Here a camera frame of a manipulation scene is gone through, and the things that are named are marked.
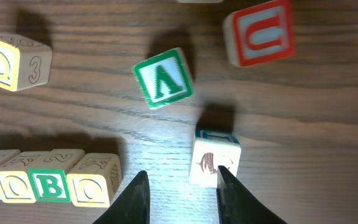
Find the green B block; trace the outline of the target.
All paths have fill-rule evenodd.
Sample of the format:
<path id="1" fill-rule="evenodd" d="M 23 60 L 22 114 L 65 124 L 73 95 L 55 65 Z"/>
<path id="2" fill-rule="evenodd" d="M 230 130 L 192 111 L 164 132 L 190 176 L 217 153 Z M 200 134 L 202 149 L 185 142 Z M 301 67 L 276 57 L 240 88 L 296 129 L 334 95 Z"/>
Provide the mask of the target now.
<path id="1" fill-rule="evenodd" d="M 85 156 L 82 149 L 53 149 L 28 170 L 38 202 L 70 203 L 67 174 Z"/>

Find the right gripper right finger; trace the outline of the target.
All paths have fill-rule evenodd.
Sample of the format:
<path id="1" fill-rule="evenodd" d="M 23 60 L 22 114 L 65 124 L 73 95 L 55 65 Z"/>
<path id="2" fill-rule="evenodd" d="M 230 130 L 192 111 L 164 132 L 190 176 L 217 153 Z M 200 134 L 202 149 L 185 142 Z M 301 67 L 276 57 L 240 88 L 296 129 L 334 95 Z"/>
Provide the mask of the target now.
<path id="1" fill-rule="evenodd" d="M 218 166 L 216 194 L 220 224 L 287 224 L 224 166 Z"/>

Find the blue T block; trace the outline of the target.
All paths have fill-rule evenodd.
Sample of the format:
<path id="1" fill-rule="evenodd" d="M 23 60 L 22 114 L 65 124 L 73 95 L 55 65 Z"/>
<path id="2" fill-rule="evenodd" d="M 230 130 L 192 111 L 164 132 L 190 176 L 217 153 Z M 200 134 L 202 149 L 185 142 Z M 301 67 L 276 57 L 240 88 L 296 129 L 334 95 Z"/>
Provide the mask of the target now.
<path id="1" fill-rule="evenodd" d="M 237 175 L 241 152 L 241 144 L 233 133 L 197 129 L 189 183 L 202 187 L 216 187 L 219 166 L 224 166 L 233 175 Z"/>

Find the yellow O block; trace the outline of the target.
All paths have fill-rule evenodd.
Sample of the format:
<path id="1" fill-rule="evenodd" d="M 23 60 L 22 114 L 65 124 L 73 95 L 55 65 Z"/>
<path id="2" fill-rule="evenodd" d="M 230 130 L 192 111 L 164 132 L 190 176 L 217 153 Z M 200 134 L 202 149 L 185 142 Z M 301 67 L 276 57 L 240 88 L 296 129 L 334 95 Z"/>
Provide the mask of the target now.
<path id="1" fill-rule="evenodd" d="M 117 154 L 89 153 L 67 174 L 71 201 L 76 207 L 108 208 L 122 180 Z"/>
<path id="2" fill-rule="evenodd" d="M 35 203 L 28 175 L 49 151 L 22 152 L 0 166 L 0 198 L 4 203 Z"/>

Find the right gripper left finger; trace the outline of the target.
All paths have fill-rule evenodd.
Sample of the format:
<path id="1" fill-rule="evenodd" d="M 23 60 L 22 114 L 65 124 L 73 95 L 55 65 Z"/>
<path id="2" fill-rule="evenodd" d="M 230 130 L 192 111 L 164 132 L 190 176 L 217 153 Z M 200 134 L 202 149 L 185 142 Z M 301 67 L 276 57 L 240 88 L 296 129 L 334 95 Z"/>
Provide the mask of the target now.
<path id="1" fill-rule="evenodd" d="M 150 185 L 147 172 L 140 171 L 114 203 L 93 224 L 149 224 Z"/>

